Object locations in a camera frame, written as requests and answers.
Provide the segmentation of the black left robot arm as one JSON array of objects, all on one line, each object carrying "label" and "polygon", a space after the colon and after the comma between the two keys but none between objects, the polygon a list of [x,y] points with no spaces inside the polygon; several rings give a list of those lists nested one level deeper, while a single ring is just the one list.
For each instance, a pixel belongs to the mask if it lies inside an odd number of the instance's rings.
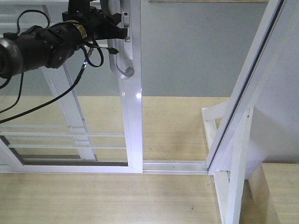
[{"label": "black left robot arm", "polygon": [[76,50],[93,47],[95,40],[125,39],[121,14],[105,13],[88,0],[71,0],[63,21],[46,27],[31,26],[24,32],[4,33],[0,39],[0,76],[12,76],[40,67],[59,68]]}]

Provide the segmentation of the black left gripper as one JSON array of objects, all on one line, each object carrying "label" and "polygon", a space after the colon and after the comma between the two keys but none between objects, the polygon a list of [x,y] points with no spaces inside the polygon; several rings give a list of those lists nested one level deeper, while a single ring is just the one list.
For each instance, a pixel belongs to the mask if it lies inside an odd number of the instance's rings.
[{"label": "black left gripper", "polygon": [[[83,50],[85,58],[93,67],[103,65],[104,56],[96,43],[97,40],[125,39],[127,29],[118,27],[121,15],[105,14],[102,9],[90,5],[89,0],[70,0],[68,10],[62,13],[63,21],[48,28],[51,38],[51,56],[48,67],[59,68],[78,49]],[[87,56],[89,48],[97,48],[100,55],[100,64],[93,64]]]}]

